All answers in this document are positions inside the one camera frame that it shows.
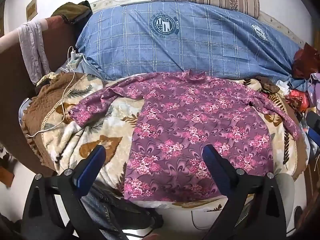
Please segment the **white power strip with charger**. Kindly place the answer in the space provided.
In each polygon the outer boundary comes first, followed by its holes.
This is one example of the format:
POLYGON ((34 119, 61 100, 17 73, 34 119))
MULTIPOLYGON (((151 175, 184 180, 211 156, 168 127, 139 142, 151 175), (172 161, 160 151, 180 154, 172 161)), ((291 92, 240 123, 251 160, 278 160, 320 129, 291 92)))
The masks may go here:
POLYGON ((76 53, 75 50, 71 51, 71 57, 67 61, 67 67, 75 69, 82 60, 82 53, 76 53))

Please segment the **brown quilted bedspread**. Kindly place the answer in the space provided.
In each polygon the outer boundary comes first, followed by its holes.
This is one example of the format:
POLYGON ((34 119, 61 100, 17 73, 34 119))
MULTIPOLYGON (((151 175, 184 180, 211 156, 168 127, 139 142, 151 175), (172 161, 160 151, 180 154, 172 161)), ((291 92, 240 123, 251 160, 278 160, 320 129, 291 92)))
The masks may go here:
POLYGON ((75 76, 73 76, 72 73, 58 74, 54 79, 49 81, 47 85, 41 88, 39 94, 31 99, 30 105, 24 110, 21 129, 27 143, 33 153, 39 158, 41 164, 53 171, 55 170, 54 162, 48 151, 44 148, 41 135, 38 134, 33 138, 28 137, 28 135, 33 135, 41 130, 44 118, 61 99, 62 93, 67 85, 69 83, 74 85, 83 76, 84 74, 82 73, 76 73, 75 76))

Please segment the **blue plaid duvet bundle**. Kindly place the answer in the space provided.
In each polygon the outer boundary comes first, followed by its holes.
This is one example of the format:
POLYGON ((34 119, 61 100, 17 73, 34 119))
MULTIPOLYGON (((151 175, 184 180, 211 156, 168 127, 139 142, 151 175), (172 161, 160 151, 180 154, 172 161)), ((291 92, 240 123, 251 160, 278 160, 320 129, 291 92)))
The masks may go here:
POLYGON ((286 81, 299 46, 246 14, 190 2, 145 2, 100 10, 76 47, 108 80, 192 70, 241 80, 286 81))

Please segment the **beige leaf-print fleece blanket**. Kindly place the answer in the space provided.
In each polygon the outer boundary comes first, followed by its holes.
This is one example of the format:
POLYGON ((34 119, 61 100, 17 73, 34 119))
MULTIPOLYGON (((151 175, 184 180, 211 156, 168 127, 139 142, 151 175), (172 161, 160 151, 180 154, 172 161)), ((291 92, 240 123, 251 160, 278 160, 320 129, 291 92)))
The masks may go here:
MULTIPOLYGON (((41 125, 44 130, 41 134, 44 148, 48 151, 58 173, 67 168, 74 168, 79 161, 88 157, 95 146, 103 146, 106 159, 98 174, 98 180, 115 189, 122 197, 124 197, 125 171, 131 150, 132 134, 144 101, 129 98, 116 99, 106 114, 85 126, 79 126, 71 118, 69 110, 87 96, 123 80, 125 79, 103 84, 96 77, 83 76, 67 90, 65 97, 55 104, 41 125)), ((235 82, 261 93, 261 86, 257 81, 235 82)), ((263 95, 284 111, 298 126, 295 117, 287 111, 280 97, 263 95)), ((281 117, 276 114, 263 115, 262 119, 271 135, 273 170, 270 172, 286 173, 293 177, 299 175, 306 157, 305 151, 298 150, 299 147, 304 146, 301 134, 300 138, 295 139, 284 126, 281 117)), ((225 201, 225 197, 220 193, 217 197, 189 202, 135 201, 134 203, 143 207, 219 209, 225 201)))

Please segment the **brown wooden headboard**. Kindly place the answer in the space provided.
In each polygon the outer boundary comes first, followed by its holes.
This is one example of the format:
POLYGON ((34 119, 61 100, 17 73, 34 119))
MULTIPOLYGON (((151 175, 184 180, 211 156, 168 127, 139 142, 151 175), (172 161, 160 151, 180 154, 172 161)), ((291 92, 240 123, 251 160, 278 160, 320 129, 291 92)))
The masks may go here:
MULTIPOLYGON (((55 71, 66 61, 69 46, 75 45, 74 28, 60 15, 41 19, 40 23, 49 67, 55 71)), ((26 168, 49 177, 53 170, 41 164, 18 122, 19 107, 33 89, 15 29, 1 37, 1 144, 26 168)))

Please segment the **dark red cloth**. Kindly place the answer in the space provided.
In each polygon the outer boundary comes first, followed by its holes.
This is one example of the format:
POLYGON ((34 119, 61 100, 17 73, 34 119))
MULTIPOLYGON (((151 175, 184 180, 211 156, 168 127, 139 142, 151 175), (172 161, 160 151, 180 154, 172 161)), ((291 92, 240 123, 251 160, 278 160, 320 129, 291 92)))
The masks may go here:
POLYGON ((294 55, 292 76, 297 79, 309 79, 313 73, 319 73, 319 52, 305 43, 294 55))

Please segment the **red plastic bag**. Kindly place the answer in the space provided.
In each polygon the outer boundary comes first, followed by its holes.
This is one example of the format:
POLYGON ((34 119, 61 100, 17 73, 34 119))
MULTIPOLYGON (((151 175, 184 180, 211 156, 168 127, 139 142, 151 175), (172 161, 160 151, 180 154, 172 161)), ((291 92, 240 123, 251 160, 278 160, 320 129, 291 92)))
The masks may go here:
POLYGON ((293 89, 285 96, 285 99, 295 111, 300 113, 305 112, 310 106, 306 92, 293 89))

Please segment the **brown small garment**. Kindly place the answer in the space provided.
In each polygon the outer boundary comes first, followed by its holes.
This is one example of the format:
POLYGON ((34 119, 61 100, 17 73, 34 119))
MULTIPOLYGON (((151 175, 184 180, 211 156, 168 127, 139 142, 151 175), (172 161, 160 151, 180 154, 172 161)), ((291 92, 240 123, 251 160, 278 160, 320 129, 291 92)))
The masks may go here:
POLYGON ((261 84, 261 91, 265 94, 275 94, 280 91, 268 77, 256 76, 255 79, 261 84))

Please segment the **grey cloth on headboard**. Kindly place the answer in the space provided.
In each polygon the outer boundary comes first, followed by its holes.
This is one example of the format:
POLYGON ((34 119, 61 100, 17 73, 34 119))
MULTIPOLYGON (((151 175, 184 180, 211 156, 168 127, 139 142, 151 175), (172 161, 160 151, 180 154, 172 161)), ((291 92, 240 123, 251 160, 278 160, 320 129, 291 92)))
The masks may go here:
POLYGON ((47 29, 45 19, 29 21, 17 28, 24 65, 33 84, 51 72, 42 35, 47 29))

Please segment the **blue jeans leg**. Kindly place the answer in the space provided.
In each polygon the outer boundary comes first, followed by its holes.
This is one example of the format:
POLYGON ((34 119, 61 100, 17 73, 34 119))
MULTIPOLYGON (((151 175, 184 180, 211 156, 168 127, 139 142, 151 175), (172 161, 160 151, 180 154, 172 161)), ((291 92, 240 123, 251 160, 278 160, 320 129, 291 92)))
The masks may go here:
POLYGON ((140 207, 99 183, 92 185, 81 202, 106 239, 127 239, 124 230, 157 229, 164 223, 155 209, 140 207))

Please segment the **olive green folded cloth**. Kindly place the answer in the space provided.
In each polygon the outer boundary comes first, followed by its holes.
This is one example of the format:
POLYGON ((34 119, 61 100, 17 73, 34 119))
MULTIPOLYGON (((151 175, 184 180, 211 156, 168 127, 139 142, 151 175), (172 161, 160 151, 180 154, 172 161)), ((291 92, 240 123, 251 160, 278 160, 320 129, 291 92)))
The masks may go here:
POLYGON ((53 16, 61 16, 68 24, 76 24, 84 18, 91 17, 93 14, 88 1, 82 1, 78 4, 67 2, 58 7, 53 16))

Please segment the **purple floral long-sleeve shirt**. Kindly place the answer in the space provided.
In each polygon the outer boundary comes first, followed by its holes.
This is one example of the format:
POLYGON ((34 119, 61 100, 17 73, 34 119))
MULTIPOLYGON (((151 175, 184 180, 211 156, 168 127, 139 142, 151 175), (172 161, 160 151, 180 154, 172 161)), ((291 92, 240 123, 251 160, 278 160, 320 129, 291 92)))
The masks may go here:
POLYGON ((124 198, 189 202, 220 193, 202 152, 212 145, 235 168, 263 176, 273 170, 271 135, 263 115, 276 114, 295 138, 295 122, 263 94, 235 81, 190 71, 130 77, 69 110, 85 126, 116 99, 143 100, 132 134, 124 198))

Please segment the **lilac floral garment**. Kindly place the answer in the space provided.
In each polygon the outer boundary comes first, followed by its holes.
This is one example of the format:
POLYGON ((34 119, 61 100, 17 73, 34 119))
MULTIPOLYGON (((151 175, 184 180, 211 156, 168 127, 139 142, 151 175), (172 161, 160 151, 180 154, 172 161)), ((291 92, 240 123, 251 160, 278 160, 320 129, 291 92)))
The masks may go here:
POLYGON ((308 80, 308 94, 313 107, 320 110, 320 74, 312 73, 308 80))

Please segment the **small wall plaque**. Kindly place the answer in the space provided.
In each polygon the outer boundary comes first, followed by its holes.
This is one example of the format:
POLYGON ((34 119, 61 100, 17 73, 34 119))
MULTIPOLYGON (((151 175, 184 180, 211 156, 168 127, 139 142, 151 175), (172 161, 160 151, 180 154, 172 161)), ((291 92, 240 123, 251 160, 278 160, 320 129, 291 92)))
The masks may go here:
POLYGON ((37 0, 31 0, 26 7, 27 21, 31 21, 37 15, 37 0))

